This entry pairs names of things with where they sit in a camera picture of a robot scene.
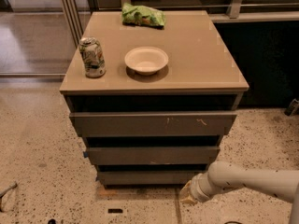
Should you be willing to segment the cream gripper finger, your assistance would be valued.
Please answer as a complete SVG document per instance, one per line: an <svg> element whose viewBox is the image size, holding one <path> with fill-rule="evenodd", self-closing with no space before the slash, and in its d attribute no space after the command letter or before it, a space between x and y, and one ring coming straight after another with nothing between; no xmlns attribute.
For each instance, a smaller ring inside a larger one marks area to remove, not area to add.
<svg viewBox="0 0 299 224"><path fill-rule="evenodd" d="M191 181L188 181L179 192L179 200L184 204L195 205L197 201L193 198L190 192Z"/></svg>

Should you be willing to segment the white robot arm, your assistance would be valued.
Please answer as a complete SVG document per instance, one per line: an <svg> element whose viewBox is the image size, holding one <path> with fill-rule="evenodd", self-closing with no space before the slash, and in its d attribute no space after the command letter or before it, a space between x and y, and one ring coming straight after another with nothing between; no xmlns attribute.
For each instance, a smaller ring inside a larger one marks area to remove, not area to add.
<svg viewBox="0 0 299 224"><path fill-rule="evenodd" d="M206 172L195 175L179 193L183 203L197 204L236 189L252 189L292 204L289 224L299 224L299 171L246 169L214 161Z"/></svg>

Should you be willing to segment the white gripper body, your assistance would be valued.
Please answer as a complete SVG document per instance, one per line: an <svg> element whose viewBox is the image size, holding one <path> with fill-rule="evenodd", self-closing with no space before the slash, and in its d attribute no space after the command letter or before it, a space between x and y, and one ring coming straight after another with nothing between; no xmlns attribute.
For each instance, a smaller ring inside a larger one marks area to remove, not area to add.
<svg viewBox="0 0 299 224"><path fill-rule="evenodd" d="M190 194L196 201L204 203L211 200L214 196L213 191L214 187L210 183L207 173L198 174L192 178Z"/></svg>

